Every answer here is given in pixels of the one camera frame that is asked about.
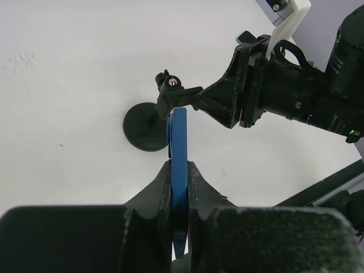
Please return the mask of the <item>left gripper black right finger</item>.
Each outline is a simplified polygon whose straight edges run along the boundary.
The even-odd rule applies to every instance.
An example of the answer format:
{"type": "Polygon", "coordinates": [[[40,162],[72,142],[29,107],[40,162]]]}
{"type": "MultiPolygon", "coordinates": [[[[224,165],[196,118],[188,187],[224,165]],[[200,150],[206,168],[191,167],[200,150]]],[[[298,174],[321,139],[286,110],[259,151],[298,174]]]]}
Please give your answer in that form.
{"type": "Polygon", "coordinates": [[[189,163],[190,272],[362,272],[351,224],[322,207],[238,207],[189,163]]]}

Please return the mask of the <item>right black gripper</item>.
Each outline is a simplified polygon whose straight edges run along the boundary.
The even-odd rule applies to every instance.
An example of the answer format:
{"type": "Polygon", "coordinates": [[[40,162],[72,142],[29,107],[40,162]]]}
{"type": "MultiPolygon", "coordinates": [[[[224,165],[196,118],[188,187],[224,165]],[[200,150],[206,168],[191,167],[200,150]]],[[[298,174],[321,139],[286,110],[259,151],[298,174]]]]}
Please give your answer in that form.
{"type": "Polygon", "coordinates": [[[237,124],[237,115],[241,127],[254,126],[264,113],[259,100],[269,41],[269,35],[262,35],[254,44],[239,44],[224,75],[198,92],[192,106],[228,129],[237,124]]]}

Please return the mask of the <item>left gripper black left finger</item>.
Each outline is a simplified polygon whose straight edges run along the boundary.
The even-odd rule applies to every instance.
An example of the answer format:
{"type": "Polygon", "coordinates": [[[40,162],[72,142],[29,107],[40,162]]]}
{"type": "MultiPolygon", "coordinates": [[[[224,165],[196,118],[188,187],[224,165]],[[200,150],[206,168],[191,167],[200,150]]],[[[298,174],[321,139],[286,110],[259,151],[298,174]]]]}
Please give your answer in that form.
{"type": "Polygon", "coordinates": [[[2,272],[170,272],[171,164],[122,205],[19,206],[1,217],[2,272]]]}

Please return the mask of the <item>black smartphone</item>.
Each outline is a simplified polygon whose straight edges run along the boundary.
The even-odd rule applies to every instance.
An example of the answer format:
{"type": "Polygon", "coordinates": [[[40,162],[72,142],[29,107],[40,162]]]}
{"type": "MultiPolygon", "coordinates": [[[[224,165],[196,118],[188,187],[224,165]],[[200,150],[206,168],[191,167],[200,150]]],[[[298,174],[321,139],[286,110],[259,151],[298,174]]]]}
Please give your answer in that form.
{"type": "Polygon", "coordinates": [[[188,233],[187,110],[173,109],[167,119],[168,156],[171,162],[172,242],[176,259],[184,256],[188,233]]]}

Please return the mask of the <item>black round-base phone stand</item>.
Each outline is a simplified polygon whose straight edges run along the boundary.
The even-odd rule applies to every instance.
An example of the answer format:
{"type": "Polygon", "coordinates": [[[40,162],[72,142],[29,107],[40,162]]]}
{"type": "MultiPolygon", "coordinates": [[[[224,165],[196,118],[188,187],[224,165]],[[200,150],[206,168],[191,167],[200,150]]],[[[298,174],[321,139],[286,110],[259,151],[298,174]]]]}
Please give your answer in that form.
{"type": "Polygon", "coordinates": [[[191,105],[202,87],[182,86],[181,80],[167,70],[156,75],[159,95],[155,103],[143,102],[130,108],[123,120],[126,139],[135,148],[155,152],[167,147],[167,119],[174,108],[191,105]]]}

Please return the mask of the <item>black folding phone stand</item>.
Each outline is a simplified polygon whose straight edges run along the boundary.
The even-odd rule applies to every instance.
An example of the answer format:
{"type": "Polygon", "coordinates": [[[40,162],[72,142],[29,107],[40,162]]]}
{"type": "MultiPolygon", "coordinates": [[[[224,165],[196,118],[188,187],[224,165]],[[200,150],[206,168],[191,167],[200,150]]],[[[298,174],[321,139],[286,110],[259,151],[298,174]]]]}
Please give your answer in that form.
{"type": "Polygon", "coordinates": [[[237,37],[238,44],[243,44],[243,43],[254,44],[256,42],[257,38],[249,31],[244,31],[242,34],[240,34],[239,37],[237,37]]]}

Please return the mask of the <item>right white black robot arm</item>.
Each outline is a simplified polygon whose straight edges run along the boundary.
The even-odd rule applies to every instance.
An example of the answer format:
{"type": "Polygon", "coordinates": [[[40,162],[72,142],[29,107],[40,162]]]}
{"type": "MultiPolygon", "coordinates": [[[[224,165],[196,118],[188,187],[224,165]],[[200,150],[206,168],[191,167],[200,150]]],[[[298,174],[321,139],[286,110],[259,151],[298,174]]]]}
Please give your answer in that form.
{"type": "Polygon", "coordinates": [[[363,137],[363,7],[341,23],[324,71],[282,40],[266,58],[270,36],[248,31],[225,74],[197,93],[192,106],[227,128],[254,126],[266,112],[342,135],[363,137]]]}

